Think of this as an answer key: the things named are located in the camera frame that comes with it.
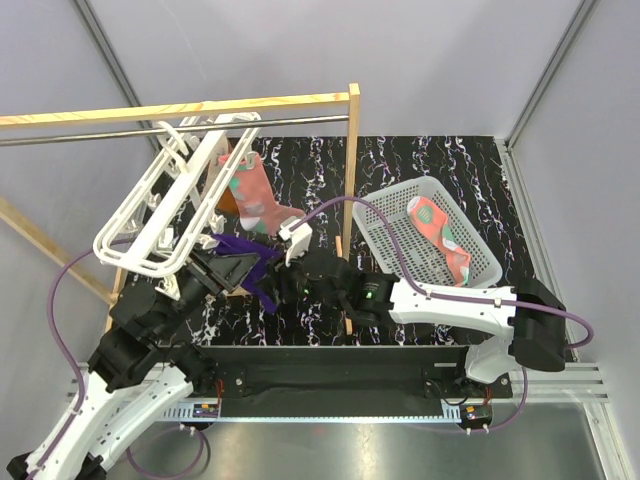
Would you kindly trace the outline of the orange sock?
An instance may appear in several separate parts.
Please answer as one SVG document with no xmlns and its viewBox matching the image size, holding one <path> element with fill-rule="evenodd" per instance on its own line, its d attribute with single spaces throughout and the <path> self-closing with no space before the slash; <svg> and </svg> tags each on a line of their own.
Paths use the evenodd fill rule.
<svg viewBox="0 0 640 480">
<path fill-rule="evenodd" d="M 228 140 L 227 153 L 225 155 L 229 156 L 232 152 L 233 152 L 233 144 L 230 140 Z M 217 165 L 219 167 L 221 167 L 225 163 L 225 160 L 223 159 L 225 155 L 222 155 L 219 157 L 217 162 Z M 234 216 L 239 215 L 239 208 L 229 188 L 226 188 L 223 194 L 221 195 L 217 203 L 217 209 L 224 214 L 229 214 Z"/>
</svg>

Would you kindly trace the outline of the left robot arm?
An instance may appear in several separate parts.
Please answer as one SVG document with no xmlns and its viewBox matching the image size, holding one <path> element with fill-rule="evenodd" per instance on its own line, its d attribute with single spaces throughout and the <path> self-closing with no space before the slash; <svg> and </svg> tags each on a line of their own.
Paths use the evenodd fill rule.
<svg viewBox="0 0 640 480">
<path fill-rule="evenodd" d="M 221 394 L 215 360 L 190 343 L 162 345 L 206 297 L 235 290 L 258 261 L 256 253 L 196 252 L 166 279 L 125 286 L 87 370 L 71 364 L 78 382 L 71 405 L 36 449 L 10 460 L 9 475 L 103 479 L 169 407 L 192 394 Z"/>
</svg>

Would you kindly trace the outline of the white plastic clip hanger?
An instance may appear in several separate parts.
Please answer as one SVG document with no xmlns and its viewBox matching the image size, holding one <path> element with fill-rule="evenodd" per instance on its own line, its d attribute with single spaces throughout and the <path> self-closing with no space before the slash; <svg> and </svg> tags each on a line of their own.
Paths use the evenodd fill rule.
<svg viewBox="0 0 640 480">
<path fill-rule="evenodd" d="M 202 231 L 217 225 L 214 210 L 259 133 L 249 124 L 260 119 L 239 112 L 186 117 L 177 127 L 155 121 L 162 149 L 96 235 L 95 256 L 158 279 L 156 290 L 178 300 L 176 274 L 196 244 L 214 244 Z"/>
</svg>

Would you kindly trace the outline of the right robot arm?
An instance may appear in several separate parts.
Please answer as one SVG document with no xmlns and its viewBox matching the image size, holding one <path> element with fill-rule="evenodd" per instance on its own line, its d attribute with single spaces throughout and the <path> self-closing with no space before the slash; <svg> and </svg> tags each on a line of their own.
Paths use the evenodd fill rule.
<svg viewBox="0 0 640 480">
<path fill-rule="evenodd" d="M 494 288 L 413 284 L 314 251 L 269 262 L 257 285 L 275 304 L 322 303 L 366 327 L 441 324 L 486 334 L 467 348 L 453 374 L 455 387 L 466 396 L 480 394 L 519 367 L 551 373 L 565 368 L 566 309 L 537 279 Z"/>
</svg>

